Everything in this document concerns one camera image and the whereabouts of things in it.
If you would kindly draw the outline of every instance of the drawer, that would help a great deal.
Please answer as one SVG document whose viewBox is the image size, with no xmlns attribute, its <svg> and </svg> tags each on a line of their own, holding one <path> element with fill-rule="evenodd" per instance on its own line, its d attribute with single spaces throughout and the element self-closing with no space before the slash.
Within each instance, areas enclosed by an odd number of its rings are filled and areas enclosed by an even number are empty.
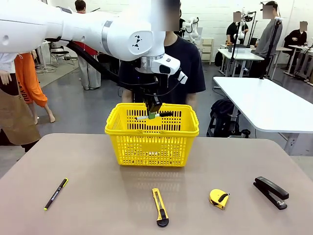
<svg viewBox="0 0 313 235">
<path fill-rule="evenodd" d="M 202 60 L 211 60 L 211 53 L 204 54 L 202 53 Z"/>
<path fill-rule="evenodd" d="M 212 47 L 202 47 L 202 52 L 203 53 L 211 53 L 211 48 Z"/>
<path fill-rule="evenodd" d="M 212 38 L 203 38 L 202 45 L 212 45 Z"/>
</svg>

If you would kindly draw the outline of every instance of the yellow box cutter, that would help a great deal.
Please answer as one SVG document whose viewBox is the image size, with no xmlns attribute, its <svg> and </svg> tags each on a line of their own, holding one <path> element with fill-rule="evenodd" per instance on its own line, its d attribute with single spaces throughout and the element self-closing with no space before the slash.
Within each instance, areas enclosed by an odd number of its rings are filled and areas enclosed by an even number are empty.
<svg viewBox="0 0 313 235">
<path fill-rule="evenodd" d="M 229 197 L 229 193 L 226 193 L 220 189 L 214 189 L 210 192 L 210 202 L 220 208 L 220 209 L 225 209 L 228 197 Z"/>
<path fill-rule="evenodd" d="M 158 190 L 158 188 L 153 188 L 152 194 L 156 202 L 156 208 L 157 208 L 157 213 L 158 213 L 156 223 L 160 227 L 166 227 L 168 225 L 169 218 L 168 218 L 160 191 Z"/>
</svg>

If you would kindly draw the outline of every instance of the green object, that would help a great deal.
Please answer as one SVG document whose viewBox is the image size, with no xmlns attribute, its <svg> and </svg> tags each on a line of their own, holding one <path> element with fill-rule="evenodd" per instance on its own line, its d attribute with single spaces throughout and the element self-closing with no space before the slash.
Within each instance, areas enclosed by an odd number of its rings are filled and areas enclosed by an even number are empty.
<svg viewBox="0 0 313 235">
<path fill-rule="evenodd" d="M 150 113 L 149 112 L 149 119 L 155 119 L 156 118 L 156 113 Z"/>
</svg>

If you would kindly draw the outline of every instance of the hand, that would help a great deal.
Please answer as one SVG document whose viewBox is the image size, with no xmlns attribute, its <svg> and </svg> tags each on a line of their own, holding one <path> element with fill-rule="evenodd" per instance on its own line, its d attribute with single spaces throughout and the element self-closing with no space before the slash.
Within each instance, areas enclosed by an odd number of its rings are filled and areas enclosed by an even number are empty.
<svg viewBox="0 0 313 235">
<path fill-rule="evenodd" d="M 9 84 L 9 82 L 12 82 L 11 75 L 7 71 L 0 70 L 0 77 L 1 77 L 2 84 L 4 85 L 7 85 Z"/>
<path fill-rule="evenodd" d="M 36 51 L 35 51 L 35 50 L 32 50 L 32 51 L 31 51 L 31 54 L 32 54 L 34 60 L 36 60 L 36 58 L 37 58 L 37 53 L 36 53 Z"/>
</svg>

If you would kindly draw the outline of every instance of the black stapler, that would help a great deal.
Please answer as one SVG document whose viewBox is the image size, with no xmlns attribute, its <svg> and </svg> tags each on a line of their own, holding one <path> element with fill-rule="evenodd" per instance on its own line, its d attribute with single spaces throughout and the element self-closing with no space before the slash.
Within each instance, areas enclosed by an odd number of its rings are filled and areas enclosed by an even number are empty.
<svg viewBox="0 0 313 235">
<path fill-rule="evenodd" d="M 275 205 L 275 207 L 280 210 L 287 208 L 287 204 L 284 200 L 289 198 L 289 193 L 281 187 L 262 176 L 255 178 L 253 184 Z"/>
</svg>

